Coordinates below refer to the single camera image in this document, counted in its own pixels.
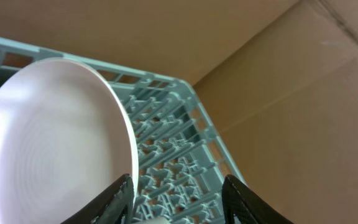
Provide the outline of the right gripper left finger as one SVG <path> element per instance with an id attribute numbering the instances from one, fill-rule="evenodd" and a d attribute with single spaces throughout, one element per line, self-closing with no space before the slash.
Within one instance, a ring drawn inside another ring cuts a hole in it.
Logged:
<path id="1" fill-rule="evenodd" d="M 62 224 L 130 224 L 133 205 L 132 177 L 130 174 L 123 174 Z"/>

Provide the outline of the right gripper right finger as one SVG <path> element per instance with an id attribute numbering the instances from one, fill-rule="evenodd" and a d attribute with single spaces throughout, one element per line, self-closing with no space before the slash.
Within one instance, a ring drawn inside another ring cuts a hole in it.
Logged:
<path id="1" fill-rule="evenodd" d="M 225 224 L 293 224 L 274 210 L 236 176 L 228 174 L 222 186 Z"/>

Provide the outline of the white cup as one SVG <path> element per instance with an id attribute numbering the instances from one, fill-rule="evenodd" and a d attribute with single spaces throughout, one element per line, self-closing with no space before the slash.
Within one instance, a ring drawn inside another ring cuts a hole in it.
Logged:
<path id="1" fill-rule="evenodd" d="M 143 220 L 135 224 L 170 224 L 170 222 L 164 217 L 156 217 L 153 219 Z"/>

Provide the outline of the white round plate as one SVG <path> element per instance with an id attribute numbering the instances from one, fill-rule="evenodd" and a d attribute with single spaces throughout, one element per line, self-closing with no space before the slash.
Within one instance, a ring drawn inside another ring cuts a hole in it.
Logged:
<path id="1" fill-rule="evenodd" d="M 0 87 L 0 223 L 61 223 L 122 174 L 139 176 L 131 121 L 107 81 L 49 58 Z"/>

